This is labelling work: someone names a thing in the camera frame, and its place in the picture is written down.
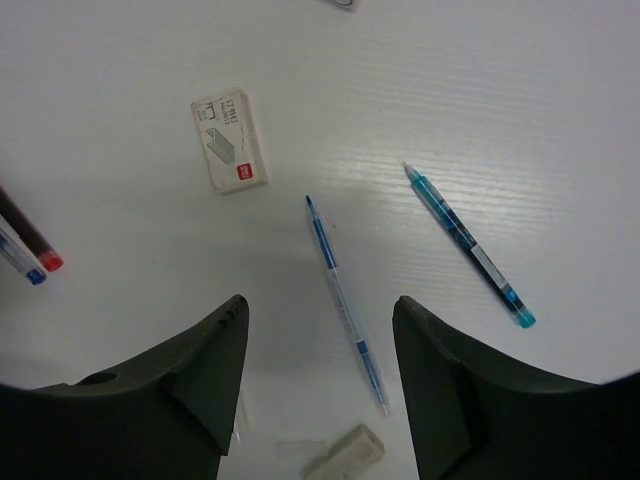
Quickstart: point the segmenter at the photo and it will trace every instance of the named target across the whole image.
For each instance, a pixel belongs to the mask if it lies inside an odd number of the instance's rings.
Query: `teal pen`
[[[460,221],[455,212],[442,198],[436,187],[415,168],[402,162],[404,171],[411,181],[411,187],[416,192],[422,203],[440,221],[444,229],[451,235],[453,240],[462,249],[464,254],[471,260],[471,263],[478,269],[480,274],[489,283],[498,298],[505,304],[518,324],[522,328],[529,328],[536,319],[529,309],[522,303],[515,290],[500,273],[500,270],[493,264],[491,259],[478,245],[475,238],[469,233],[467,227]]]

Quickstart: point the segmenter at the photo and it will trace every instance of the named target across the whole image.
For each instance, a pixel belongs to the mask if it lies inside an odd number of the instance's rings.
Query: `eraser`
[[[336,443],[326,458],[312,463],[305,480],[345,480],[360,477],[384,457],[384,445],[365,425]]]

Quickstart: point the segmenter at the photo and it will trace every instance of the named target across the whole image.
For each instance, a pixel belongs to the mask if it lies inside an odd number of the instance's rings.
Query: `table surface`
[[[411,295],[538,367],[640,365],[640,2],[8,0],[0,182],[66,265],[0,263],[0,381],[73,383],[249,301],[251,431],[220,479],[297,478],[274,442],[366,423],[364,478],[417,478],[391,330]],[[249,94],[270,182],[213,193],[190,104]],[[504,307],[408,188],[428,174],[530,306]],[[305,223],[311,194],[366,318],[381,418]]]

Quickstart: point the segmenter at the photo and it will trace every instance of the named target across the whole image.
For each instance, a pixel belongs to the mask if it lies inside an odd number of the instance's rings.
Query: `pen tip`
[[[411,176],[415,172],[415,169],[412,166],[410,166],[409,164],[407,164],[407,162],[402,162],[402,166],[404,167],[404,172],[408,176]]]

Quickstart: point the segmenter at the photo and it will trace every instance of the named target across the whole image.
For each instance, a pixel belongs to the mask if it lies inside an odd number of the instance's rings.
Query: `pen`
[[[36,262],[31,260],[23,251],[22,247],[16,243],[7,233],[0,228],[0,254],[6,258],[18,272],[27,277],[32,285],[44,282],[47,276],[38,267]]]
[[[0,215],[11,225],[11,228],[16,231],[20,240],[31,250],[47,271],[53,272],[62,266],[62,258],[51,248],[51,245],[49,245],[24,213],[20,211],[17,205],[13,203],[11,197],[9,197],[2,187],[0,187]]]
[[[346,330],[350,342],[353,344],[354,352],[357,354],[359,366],[365,375],[365,379],[376,400],[382,408],[384,415],[389,414],[389,400],[385,392],[378,368],[373,355],[369,350],[369,345],[365,339],[362,319],[355,302],[353,301],[346,283],[342,277],[340,267],[331,249],[330,240],[327,235],[318,211],[313,205],[311,198],[307,196],[308,219],[311,224],[314,237],[322,252],[322,260],[327,267],[327,277],[331,293],[335,297],[336,305],[340,313],[340,318]]]
[[[520,297],[515,290],[509,285],[500,271],[489,259],[482,247],[478,245],[475,238],[469,233],[467,227],[460,221],[455,212],[442,198],[440,192],[431,184],[431,182],[421,175],[415,168],[402,162],[404,171],[411,181],[411,187],[416,192],[420,200],[425,206],[431,210],[438,220],[442,223],[445,230],[451,235],[454,241],[462,249],[471,263],[475,265],[484,279],[489,282],[493,291],[506,305],[511,314],[522,328],[529,328],[536,319],[529,309],[522,303]]]

